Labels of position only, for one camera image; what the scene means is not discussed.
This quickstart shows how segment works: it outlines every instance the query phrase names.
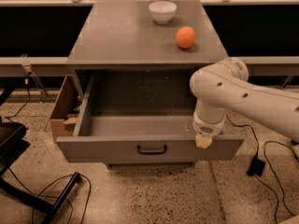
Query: bowl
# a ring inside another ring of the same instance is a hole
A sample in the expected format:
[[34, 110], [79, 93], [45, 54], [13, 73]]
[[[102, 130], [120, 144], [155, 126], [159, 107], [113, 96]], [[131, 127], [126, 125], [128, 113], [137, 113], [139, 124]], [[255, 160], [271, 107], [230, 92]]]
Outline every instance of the bowl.
[[149, 13], [158, 24], [167, 24], [175, 15], [177, 5], [169, 1], [149, 4]]

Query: open drawer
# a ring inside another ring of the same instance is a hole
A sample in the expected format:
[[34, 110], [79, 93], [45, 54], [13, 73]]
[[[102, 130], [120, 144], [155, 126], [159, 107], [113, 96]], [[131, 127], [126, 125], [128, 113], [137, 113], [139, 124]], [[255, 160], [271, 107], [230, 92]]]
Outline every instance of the open drawer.
[[192, 69], [94, 70], [71, 137], [57, 144], [69, 162], [105, 164], [230, 160], [244, 138], [195, 145]]

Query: speckled floor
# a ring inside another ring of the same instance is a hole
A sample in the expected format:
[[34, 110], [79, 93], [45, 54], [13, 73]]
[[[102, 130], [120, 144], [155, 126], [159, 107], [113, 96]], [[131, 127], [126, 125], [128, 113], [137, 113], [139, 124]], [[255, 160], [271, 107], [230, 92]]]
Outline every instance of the speckled floor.
[[[2, 117], [14, 114], [22, 103], [4, 103]], [[247, 138], [231, 161], [199, 161], [190, 165], [114, 166], [102, 163], [68, 163], [51, 136], [49, 119], [54, 103], [30, 103], [14, 121], [29, 130], [25, 140], [31, 146], [15, 161], [11, 170], [33, 193], [39, 193], [49, 183], [64, 175], [80, 172], [92, 182], [92, 193], [84, 223], [275, 223], [275, 194], [255, 177], [246, 175], [256, 144], [250, 129], [225, 125], [224, 133], [242, 133]], [[276, 140], [290, 145], [290, 140], [265, 127], [230, 114], [239, 124], [251, 124], [263, 143]], [[294, 147], [299, 154], [299, 147]], [[285, 189], [285, 203], [299, 214], [299, 163], [285, 147], [269, 144], [269, 160]], [[10, 171], [3, 178], [22, 189]], [[292, 217], [282, 204], [282, 192], [269, 165], [265, 165], [261, 180], [278, 193], [278, 222]], [[67, 179], [45, 193], [59, 195]], [[85, 179], [69, 196], [74, 211], [70, 223], [80, 223], [89, 184]], [[32, 223], [32, 208], [0, 191], [1, 223]], [[65, 203], [52, 223], [67, 223], [71, 208]], [[43, 215], [35, 211], [34, 223]]]

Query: orange fruit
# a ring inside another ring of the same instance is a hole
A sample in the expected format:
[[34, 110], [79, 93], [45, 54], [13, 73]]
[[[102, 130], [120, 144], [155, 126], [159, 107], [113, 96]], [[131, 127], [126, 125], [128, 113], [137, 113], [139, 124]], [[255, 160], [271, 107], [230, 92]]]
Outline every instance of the orange fruit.
[[196, 33], [190, 26], [184, 26], [177, 31], [176, 42], [179, 48], [189, 49], [196, 40]]

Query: black handle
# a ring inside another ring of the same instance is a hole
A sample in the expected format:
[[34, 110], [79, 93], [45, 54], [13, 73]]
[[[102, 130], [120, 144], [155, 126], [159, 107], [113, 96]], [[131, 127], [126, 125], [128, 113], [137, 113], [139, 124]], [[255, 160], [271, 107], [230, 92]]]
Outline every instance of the black handle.
[[141, 150], [141, 146], [137, 146], [137, 152], [140, 155], [163, 155], [165, 154], [167, 151], [167, 146], [164, 146], [163, 151], [149, 151], [149, 152], [145, 152]]

